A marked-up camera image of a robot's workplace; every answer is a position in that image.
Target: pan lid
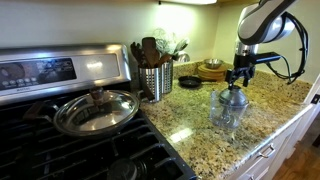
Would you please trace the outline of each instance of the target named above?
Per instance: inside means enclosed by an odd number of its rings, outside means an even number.
[[[126,91],[95,87],[90,94],[73,99],[55,114],[57,130],[70,136],[112,134],[133,118],[139,99]]]

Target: backsplash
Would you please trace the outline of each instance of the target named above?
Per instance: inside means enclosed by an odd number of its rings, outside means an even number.
[[[178,79],[180,76],[197,75],[197,67],[203,64],[202,61],[174,64],[173,78]],[[232,68],[231,64],[223,64],[227,68]],[[296,80],[293,84],[287,85],[287,81],[278,78],[274,74],[258,71],[255,72],[255,77],[251,79],[249,86],[254,85],[258,88],[268,89],[270,92],[279,92],[284,96],[293,99],[297,102],[303,102],[308,95],[312,84],[300,80]]]

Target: stainless steel stove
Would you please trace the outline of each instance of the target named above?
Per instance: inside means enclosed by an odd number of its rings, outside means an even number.
[[[44,119],[23,120],[35,101],[60,107],[93,86],[130,91],[125,46],[0,50],[1,180],[196,179],[141,110],[119,132],[99,139],[61,134]]]

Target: drawer handle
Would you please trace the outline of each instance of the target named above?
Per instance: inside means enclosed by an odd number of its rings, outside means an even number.
[[[261,152],[259,152],[258,158],[259,157],[263,157],[263,158],[269,158],[272,156],[272,154],[276,151],[276,149],[273,147],[273,144],[270,144],[269,148],[271,149],[271,151],[269,152],[269,154],[262,154]]]

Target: black cable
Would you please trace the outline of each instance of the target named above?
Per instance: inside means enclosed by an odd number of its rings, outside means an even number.
[[[282,74],[278,73],[275,69],[273,69],[270,62],[266,63],[266,65],[269,67],[269,69],[276,76],[278,76],[281,79],[289,79],[287,84],[292,84],[299,76],[301,76],[305,72],[304,67],[307,62],[307,56],[308,56],[308,50],[309,50],[308,49],[309,48],[309,35],[308,35],[307,30],[301,24],[301,22],[297,18],[295,18],[292,14],[285,12],[284,16],[287,17],[295,25],[295,28],[297,29],[297,32],[298,32],[300,40],[301,40],[302,48],[299,49],[301,51],[300,66],[299,66],[297,72],[291,74],[288,61],[285,57],[282,56],[282,58],[286,62],[287,69],[288,69],[288,76],[286,76],[286,75],[282,75]]]

